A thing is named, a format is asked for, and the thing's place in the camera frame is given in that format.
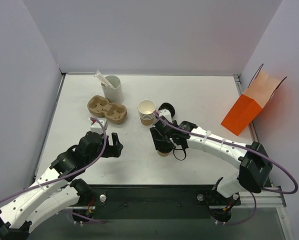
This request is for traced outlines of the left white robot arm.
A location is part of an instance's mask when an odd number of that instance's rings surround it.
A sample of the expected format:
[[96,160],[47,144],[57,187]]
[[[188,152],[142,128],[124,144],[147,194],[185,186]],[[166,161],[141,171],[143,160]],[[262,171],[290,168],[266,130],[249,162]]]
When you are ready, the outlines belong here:
[[118,134],[88,131],[79,143],[60,153],[45,172],[12,201],[0,207],[0,240],[26,240],[42,222],[61,210],[92,199],[91,187],[77,178],[99,158],[118,158],[123,150]]

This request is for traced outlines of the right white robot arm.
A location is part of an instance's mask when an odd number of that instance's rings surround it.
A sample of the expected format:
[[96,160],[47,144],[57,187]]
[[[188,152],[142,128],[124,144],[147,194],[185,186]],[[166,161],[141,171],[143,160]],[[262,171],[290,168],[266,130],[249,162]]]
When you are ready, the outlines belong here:
[[267,153],[263,145],[256,141],[252,144],[229,141],[188,121],[177,124],[174,120],[167,125],[158,120],[149,130],[155,149],[160,153],[170,153],[176,147],[181,147],[182,151],[195,149],[236,168],[235,173],[219,178],[214,185],[211,198],[217,204],[241,191],[261,193],[273,168],[273,164],[264,158]]

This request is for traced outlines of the orange paper takeout bag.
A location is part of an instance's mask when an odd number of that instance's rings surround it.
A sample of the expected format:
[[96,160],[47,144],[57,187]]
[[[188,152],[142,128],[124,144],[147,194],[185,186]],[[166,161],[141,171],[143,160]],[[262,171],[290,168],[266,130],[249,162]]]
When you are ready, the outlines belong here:
[[221,125],[236,136],[260,114],[275,91],[287,79],[270,76],[263,70],[263,64],[255,72],[248,87],[239,96]]

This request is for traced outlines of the single brown paper cup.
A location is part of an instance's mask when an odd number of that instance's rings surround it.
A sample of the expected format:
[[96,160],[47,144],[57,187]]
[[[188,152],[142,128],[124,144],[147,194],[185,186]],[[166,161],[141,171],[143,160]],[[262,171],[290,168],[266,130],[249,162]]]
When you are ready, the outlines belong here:
[[167,157],[170,154],[170,152],[161,152],[157,150],[157,154],[161,157]]

